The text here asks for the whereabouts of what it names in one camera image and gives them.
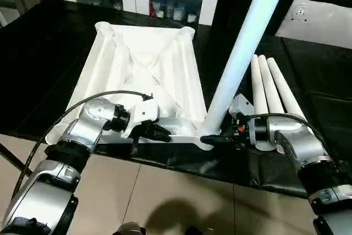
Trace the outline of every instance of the tiled floor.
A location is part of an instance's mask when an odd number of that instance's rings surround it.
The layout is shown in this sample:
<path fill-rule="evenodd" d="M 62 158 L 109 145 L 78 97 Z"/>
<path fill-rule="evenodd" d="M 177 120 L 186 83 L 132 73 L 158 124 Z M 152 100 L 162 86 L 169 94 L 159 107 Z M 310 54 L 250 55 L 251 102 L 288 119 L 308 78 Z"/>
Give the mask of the tiled floor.
<path fill-rule="evenodd" d="M 3 135 L 0 142 L 23 161 L 34 144 Z M 3 214 L 19 173 L 2 157 L 0 170 Z M 214 235 L 315 234 L 305 200 L 101 156 L 89 160 L 75 194 L 72 235 L 112 234 L 128 221 L 151 235 L 181 235 L 189 226 Z"/>

